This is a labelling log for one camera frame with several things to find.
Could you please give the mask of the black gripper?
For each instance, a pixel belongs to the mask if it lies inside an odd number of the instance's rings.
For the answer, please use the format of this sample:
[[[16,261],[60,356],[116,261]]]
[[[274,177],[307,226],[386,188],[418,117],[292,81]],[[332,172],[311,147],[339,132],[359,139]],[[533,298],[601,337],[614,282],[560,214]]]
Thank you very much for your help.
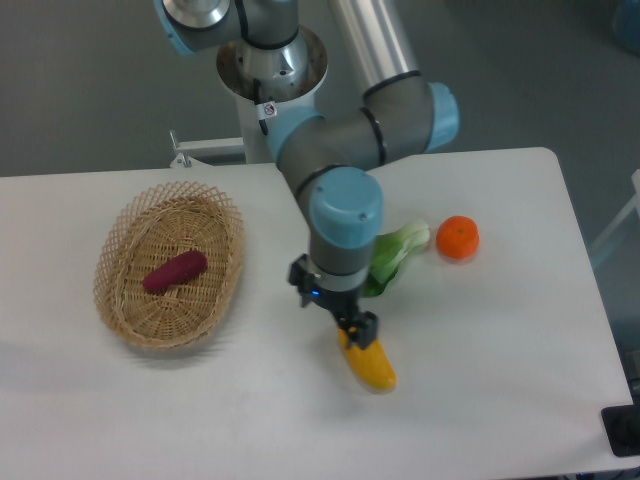
[[[302,254],[289,266],[288,282],[296,288],[300,306],[315,304],[337,319],[341,341],[346,349],[353,346],[366,350],[378,336],[378,317],[370,311],[359,311],[361,272],[332,275],[309,271],[308,255]]]

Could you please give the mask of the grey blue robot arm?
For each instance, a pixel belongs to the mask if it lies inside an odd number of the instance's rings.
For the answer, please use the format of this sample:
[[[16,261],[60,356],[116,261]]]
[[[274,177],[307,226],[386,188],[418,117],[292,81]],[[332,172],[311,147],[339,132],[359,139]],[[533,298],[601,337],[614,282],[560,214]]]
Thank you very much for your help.
[[[183,55],[217,47],[218,74],[252,104],[246,147],[268,152],[308,225],[309,250],[290,267],[303,304],[330,312],[351,345],[367,348],[375,314],[359,308],[383,214],[372,169],[432,151],[457,134],[450,90],[429,83],[391,1],[334,1],[331,12],[363,104],[325,119],[301,98],[327,61],[310,47],[294,1],[158,1],[165,36]]]

